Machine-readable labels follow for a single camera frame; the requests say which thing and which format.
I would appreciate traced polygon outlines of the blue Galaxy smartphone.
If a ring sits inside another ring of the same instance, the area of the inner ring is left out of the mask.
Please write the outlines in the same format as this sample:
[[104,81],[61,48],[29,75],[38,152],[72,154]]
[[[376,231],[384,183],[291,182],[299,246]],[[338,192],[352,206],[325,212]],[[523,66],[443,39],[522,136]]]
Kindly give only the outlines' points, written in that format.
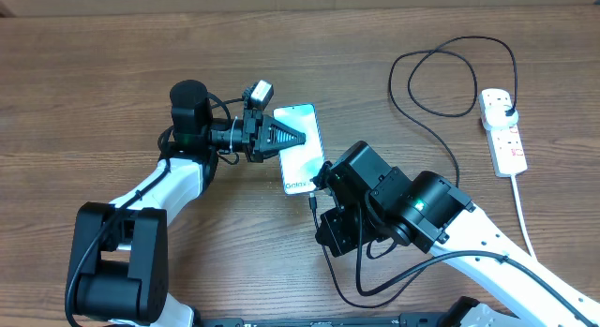
[[306,135],[304,144],[281,150],[283,190],[287,195],[315,191],[311,181],[324,163],[323,144],[316,109],[313,104],[281,107],[273,110],[274,118],[285,126]]

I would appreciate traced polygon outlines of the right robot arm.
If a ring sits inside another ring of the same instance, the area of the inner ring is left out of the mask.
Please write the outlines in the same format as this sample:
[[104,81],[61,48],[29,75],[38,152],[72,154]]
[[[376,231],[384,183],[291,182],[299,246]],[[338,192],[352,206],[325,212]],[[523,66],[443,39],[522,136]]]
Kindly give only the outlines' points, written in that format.
[[414,245],[428,258],[372,289],[388,290],[445,262],[485,289],[530,326],[596,326],[599,304],[574,289],[512,242],[457,186],[432,171],[414,179],[358,141],[336,162],[322,164],[312,182],[329,191],[334,208],[319,215],[316,241],[335,257],[363,251],[373,241]]

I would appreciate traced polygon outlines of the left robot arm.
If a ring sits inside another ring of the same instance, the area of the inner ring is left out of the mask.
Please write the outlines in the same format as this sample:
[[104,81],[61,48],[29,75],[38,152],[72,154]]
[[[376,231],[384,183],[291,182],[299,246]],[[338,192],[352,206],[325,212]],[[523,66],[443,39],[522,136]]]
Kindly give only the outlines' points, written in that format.
[[170,91],[172,125],[157,139],[156,169],[127,194],[87,202],[76,215],[65,292],[67,322],[111,326],[199,326],[199,311],[169,293],[168,227],[214,179],[228,154],[262,163],[305,143],[303,132],[264,114],[274,94],[260,80],[239,97],[243,116],[217,119],[227,102],[195,80]]

